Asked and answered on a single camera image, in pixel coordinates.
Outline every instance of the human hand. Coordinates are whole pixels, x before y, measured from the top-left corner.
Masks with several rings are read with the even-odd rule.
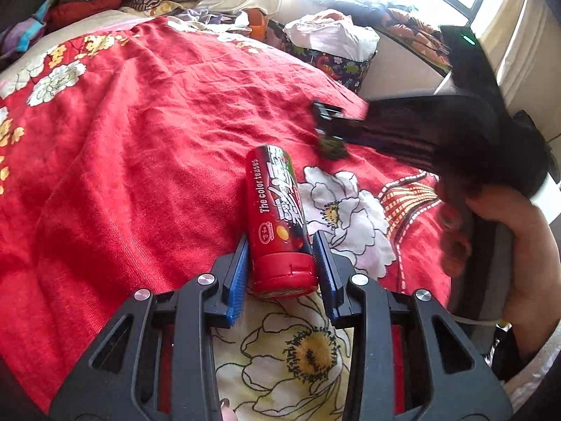
[[[238,421],[238,417],[230,408],[230,401],[228,399],[220,401],[220,411],[222,412],[222,421]]]
[[[446,203],[445,183],[439,183],[436,191],[445,202],[438,214],[444,230],[441,266],[450,277],[458,277],[471,246],[461,231],[460,213]],[[540,209],[512,188],[484,186],[465,201],[483,219],[503,223],[514,233],[513,277],[503,319],[512,324],[520,356],[531,356],[561,319],[561,263],[552,231]]]

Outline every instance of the yellow flower pattern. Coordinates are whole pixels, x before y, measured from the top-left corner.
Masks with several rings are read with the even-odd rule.
[[[8,110],[6,108],[0,109],[0,113],[4,116],[8,116]],[[22,127],[17,127],[13,131],[10,131],[12,126],[12,119],[7,119],[2,122],[0,125],[0,147],[5,147],[8,145],[8,141],[11,139],[12,144],[19,142],[21,136],[23,136],[24,131]],[[0,155],[0,164],[3,164],[6,160],[4,155]],[[0,166],[0,195],[3,195],[5,192],[4,182],[9,176],[9,167],[8,166]]]
[[[138,38],[140,35],[134,35],[133,38]],[[122,35],[86,35],[83,37],[83,41],[85,45],[83,46],[82,50],[74,57],[75,60],[82,59],[86,56],[96,56],[100,50],[107,50],[110,47],[113,47],[116,44],[119,44],[121,47],[126,46],[129,38],[126,38]]]
[[[249,49],[247,49],[246,52],[249,52],[251,54],[259,54],[259,50],[255,49],[255,43],[254,42],[249,42],[249,41],[237,42],[236,47],[238,49],[242,49],[242,50],[243,50],[244,47],[249,47]]]
[[[61,63],[62,57],[63,57],[65,52],[66,52],[66,46],[64,44],[62,44],[60,46],[56,46],[56,47],[50,49],[47,52],[47,54],[51,58],[51,61],[49,62],[49,68],[50,69],[53,69],[59,63]]]
[[[132,38],[138,38],[140,35],[134,34]],[[50,74],[46,77],[43,77],[35,84],[32,95],[27,100],[28,105],[38,105],[42,102],[50,101],[54,95],[60,91],[62,91],[67,86],[72,86],[74,83],[77,82],[78,75],[82,75],[86,68],[83,64],[80,64],[78,61],[74,61],[69,65],[65,65],[63,60],[65,53],[68,50],[77,50],[78,54],[74,57],[74,60],[79,60],[85,58],[86,56],[94,57],[102,50],[107,50],[110,47],[113,47],[117,44],[120,46],[125,46],[129,41],[130,38],[127,38],[123,35],[84,35],[83,38],[79,38],[78,41],[83,39],[84,45],[82,47],[77,47],[71,41],[68,41],[65,44],[59,44],[54,47],[51,47],[47,52],[40,55],[35,61],[35,63],[31,64],[33,67],[30,68],[30,64],[26,66],[26,68],[19,72],[16,76],[17,80],[19,81],[8,81],[8,85],[4,86],[2,90],[0,90],[0,96],[2,99],[7,98],[10,94],[15,92],[16,90],[22,89],[27,83],[29,82],[31,77],[37,77],[42,71],[44,66],[44,60],[50,59],[48,62],[49,69],[53,70]],[[74,65],[74,81],[70,83],[69,81],[61,82],[60,78],[58,77],[60,71],[68,72],[71,67]],[[8,109],[4,106],[0,108],[0,147],[6,147],[9,145],[14,145],[18,143],[22,136],[25,135],[25,130],[23,127],[16,127],[12,125],[13,119],[8,118]],[[6,162],[6,154],[0,155],[0,195],[3,195],[6,192],[5,181],[7,180],[8,176],[10,175],[9,166],[4,166]]]

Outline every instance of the white cable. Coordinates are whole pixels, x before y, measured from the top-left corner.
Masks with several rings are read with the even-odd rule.
[[[463,318],[461,316],[452,315],[452,318],[457,323],[464,323],[464,325],[474,325],[474,326],[496,326],[500,320],[492,320],[492,321],[478,321],[478,320],[470,320],[469,318]]]

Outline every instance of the red blanket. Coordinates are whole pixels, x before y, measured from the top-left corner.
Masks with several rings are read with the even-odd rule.
[[[379,281],[446,300],[434,177],[358,146],[319,158],[310,101],[349,115],[364,103],[288,54],[158,18],[61,44],[0,96],[0,354],[44,410],[125,298],[179,288],[233,251],[256,145],[285,149],[310,191],[315,175],[354,173],[388,220],[396,261]]]

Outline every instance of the floral bedspread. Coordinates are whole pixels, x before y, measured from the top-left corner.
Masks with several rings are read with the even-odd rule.
[[[364,109],[288,54],[165,18],[54,46],[0,84],[0,354],[43,410],[134,291],[179,288],[234,250],[259,144],[291,155],[310,233],[384,287],[446,301],[435,178],[364,147],[321,159],[312,99]],[[249,293],[213,341],[240,421],[340,418],[352,331],[319,294]]]

